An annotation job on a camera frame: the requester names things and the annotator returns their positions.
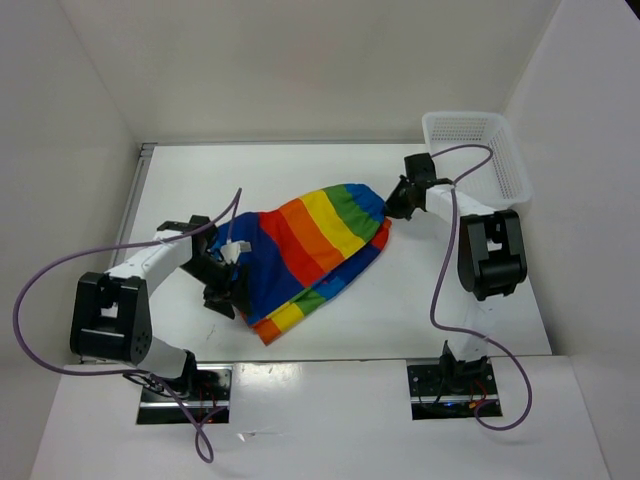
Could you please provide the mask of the rainbow striped shorts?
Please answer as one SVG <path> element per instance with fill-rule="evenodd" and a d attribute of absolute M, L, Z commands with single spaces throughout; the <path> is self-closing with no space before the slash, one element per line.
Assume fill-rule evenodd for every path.
<path fill-rule="evenodd" d="M 330 302 L 384 250 L 391 221 L 369 186 L 338 184 L 295 198 L 271 211 L 246 212 L 219 228 L 252 251 L 251 314 L 240 312 L 266 345 Z"/>

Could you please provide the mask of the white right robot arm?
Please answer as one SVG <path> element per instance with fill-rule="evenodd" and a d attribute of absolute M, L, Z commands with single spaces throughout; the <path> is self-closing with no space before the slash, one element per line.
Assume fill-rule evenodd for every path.
<path fill-rule="evenodd" d="M 437 215 L 449 225 L 445 256 L 429 307 L 429 320 L 448 334 L 443 347 L 444 363 L 438 370 L 440 385 L 450 393 L 460 393 L 474 379 L 472 368 L 486 360 L 494 320 L 495 296 L 509 296 L 527 277 L 527 262 L 519 215 L 512 209 L 498 210 L 460 193 L 458 185 L 466 177 L 489 164 L 494 152 L 454 178 L 440 178 L 434 156 L 409 155 L 405 173 L 385 202 L 385 215 L 409 220 L 420 209 Z M 457 278 L 467 292 L 469 307 L 459 323 L 445 325 L 436 311 L 445 276 L 456 267 Z"/>

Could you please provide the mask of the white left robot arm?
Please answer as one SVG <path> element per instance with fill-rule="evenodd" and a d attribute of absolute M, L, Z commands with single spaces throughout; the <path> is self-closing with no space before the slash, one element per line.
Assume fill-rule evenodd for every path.
<path fill-rule="evenodd" d="M 191 398 L 202 380 L 195 355 L 154 336 L 150 298 L 181 269 L 203 285 L 206 307 L 233 318 L 250 306 L 249 268 L 240 259 L 251 250 L 249 241 L 232 240 L 206 216 L 163 222 L 153 240 L 129 259 L 79 279 L 71 351 L 157 376 L 175 398 Z"/>

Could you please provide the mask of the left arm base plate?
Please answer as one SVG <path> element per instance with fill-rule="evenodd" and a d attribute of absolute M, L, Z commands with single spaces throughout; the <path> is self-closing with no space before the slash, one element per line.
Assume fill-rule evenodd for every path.
<path fill-rule="evenodd" d="M 199 364 L 198 379 L 189 393 L 179 395 L 194 419 L 203 424 L 227 424 L 233 378 L 231 364 Z M 188 424 L 177 402 L 157 382 L 143 386 L 140 395 L 137 425 Z"/>

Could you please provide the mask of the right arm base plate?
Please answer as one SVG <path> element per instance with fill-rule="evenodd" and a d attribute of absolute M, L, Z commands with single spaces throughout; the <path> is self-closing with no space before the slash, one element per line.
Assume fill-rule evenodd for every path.
<path fill-rule="evenodd" d="M 448 380 L 435 360 L 410 361 L 406 371 L 414 421 L 473 418 L 478 406 L 481 418 L 502 416 L 490 363 L 482 373 Z"/>

